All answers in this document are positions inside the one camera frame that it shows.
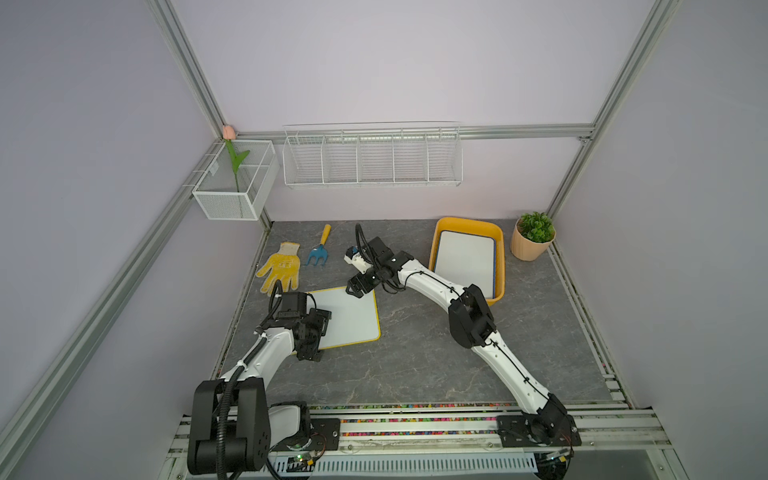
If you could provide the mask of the yellow-framed whiteboard back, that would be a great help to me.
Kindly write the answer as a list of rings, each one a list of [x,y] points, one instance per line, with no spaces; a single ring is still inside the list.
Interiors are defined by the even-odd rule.
[[[331,312],[326,334],[319,342],[319,350],[377,341],[381,327],[376,294],[370,292],[361,298],[347,294],[344,287],[310,291],[314,299],[307,298],[305,312],[317,306]]]

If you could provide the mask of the blue-framed whiteboard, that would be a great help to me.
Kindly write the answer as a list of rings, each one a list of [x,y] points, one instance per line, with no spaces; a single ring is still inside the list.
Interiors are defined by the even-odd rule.
[[[444,230],[433,271],[453,283],[477,285],[486,299],[495,297],[496,243],[490,237]]]

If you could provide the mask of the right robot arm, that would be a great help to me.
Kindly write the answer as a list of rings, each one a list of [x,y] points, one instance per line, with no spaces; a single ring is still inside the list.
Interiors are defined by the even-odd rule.
[[[349,295],[361,298],[377,287],[391,294],[411,289],[441,307],[447,313],[454,341],[479,356],[511,392],[535,443],[575,441],[577,427],[573,417],[506,345],[480,287],[451,282],[411,254],[393,252],[378,237],[371,241],[361,239],[349,247],[344,261],[357,270],[347,282]]]

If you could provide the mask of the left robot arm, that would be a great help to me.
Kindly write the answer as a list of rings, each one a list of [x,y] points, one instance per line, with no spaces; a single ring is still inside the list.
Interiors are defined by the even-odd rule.
[[[320,341],[332,318],[312,294],[274,290],[255,343],[235,366],[201,382],[193,395],[187,469],[192,475],[237,479],[267,468],[279,445],[307,447],[320,435],[303,401],[271,405],[267,387],[283,361],[320,359]]]

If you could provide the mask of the yellow plastic storage box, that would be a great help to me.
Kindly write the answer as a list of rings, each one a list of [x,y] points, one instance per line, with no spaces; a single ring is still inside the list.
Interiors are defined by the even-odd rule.
[[[477,285],[489,305],[506,289],[506,259],[501,228],[490,222],[441,218],[435,228],[429,269],[463,286]]]

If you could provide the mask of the yellow work glove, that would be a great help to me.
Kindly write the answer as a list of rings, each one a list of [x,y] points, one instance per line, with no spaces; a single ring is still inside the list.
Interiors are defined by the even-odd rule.
[[[271,294],[275,285],[280,282],[284,291],[299,288],[299,272],[301,261],[298,256],[300,245],[294,242],[283,242],[278,251],[272,254],[265,265],[257,272],[258,278],[265,278],[260,288],[263,294]]]

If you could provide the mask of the potted green plant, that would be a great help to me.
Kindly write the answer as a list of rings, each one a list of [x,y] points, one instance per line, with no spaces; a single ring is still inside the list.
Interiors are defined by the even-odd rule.
[[[548,249],[555,238],[556,229],[546,213],[526,213],[515,224],[510,250],[521,261],[534,261]]]

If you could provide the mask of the white mesh corner basket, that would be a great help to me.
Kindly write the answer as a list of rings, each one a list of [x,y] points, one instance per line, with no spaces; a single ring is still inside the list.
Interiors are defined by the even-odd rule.
[[[193,196],[209,220],[258,221],[278,173],[271,141],[224,140]]]

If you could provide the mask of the artificial pink tulip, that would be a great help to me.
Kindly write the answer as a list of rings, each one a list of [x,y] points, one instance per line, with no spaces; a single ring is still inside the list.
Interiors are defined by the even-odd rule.
[[[244,150],[242,152],[238,152],[236,150],[234,146],[234,141],[237,139],[237,132],[231,125],[222,126],[222,138],[225,142],[225,146],[230,157],[231,170],[233,173],[235,188],[237,192],[240,192],[241,189],[239,185],[238,172],[244,160],[249,156],[250,151]]]

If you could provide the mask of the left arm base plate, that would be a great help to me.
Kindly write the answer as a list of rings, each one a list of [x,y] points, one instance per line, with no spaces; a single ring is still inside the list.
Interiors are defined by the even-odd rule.
[[[307,431],[300,430],[293,437],[281,440],[273,452],[337,451],[341,440],[339,418],[312,417]]]

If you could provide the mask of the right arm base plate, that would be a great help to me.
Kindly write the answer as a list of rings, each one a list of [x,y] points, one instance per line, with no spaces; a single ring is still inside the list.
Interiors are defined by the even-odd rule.
[[[512,447],[578,447],[582,438],[571,416],[547,420],[540,416],[516,414],[496,418],[502,446]]]

